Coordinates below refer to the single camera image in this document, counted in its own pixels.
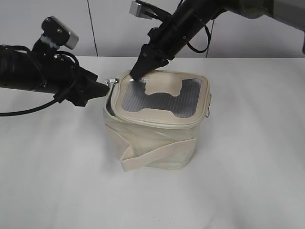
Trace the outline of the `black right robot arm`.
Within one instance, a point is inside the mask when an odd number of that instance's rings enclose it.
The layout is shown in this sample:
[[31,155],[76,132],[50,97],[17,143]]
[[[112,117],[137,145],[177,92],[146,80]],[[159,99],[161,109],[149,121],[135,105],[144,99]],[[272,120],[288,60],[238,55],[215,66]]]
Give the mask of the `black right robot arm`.
[[207,23],[224,12],[233,12],[248,19],[266,15],[286,25],[304,31],[305,2],[303,0],[182,0],[173,14],[142,0],[132,1],[130,14],[143,19],[161,21],[148,32],[149,42],[141,47],[139,57],[130,71],[134,80],[166,66]]

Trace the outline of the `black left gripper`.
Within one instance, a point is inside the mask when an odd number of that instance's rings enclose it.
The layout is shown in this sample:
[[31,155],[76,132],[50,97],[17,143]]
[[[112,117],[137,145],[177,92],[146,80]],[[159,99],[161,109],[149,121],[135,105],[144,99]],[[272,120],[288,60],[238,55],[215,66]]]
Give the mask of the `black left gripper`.
[[85,107],[91,99],[105,97],[110,88],[97,82],[98,76],[79,64],[73,54],[31,54],[38,82],[31,89],[35,92],[53,94],[57,103],[64,100],[75,106]]

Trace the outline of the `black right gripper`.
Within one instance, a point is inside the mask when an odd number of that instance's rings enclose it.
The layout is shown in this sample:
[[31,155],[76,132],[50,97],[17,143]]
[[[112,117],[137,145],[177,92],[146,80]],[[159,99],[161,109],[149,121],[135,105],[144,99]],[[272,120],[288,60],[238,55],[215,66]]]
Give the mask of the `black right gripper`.
[[166,66],[184,46],[194,52],[203,53],[192,47],[190,40],[205,27],[205,21],[196,14],[172,16],[158,28],[152,28],[150,40],[141,47],[139,57],[130,71],[130,76],[138,81],[153,70]]

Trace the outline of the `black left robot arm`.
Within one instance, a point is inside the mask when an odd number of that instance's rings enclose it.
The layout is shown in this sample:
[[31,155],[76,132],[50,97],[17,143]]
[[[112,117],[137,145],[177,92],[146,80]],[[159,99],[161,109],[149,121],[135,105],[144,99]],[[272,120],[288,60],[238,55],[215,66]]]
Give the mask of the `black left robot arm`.
[[2,88],[49,93],[56,102],[64,100],[84,107],[91,99],[105,97],[109,87],[98,76],[79,65],[64,51],[45,55],[24,46],[0,47],[0,86]]

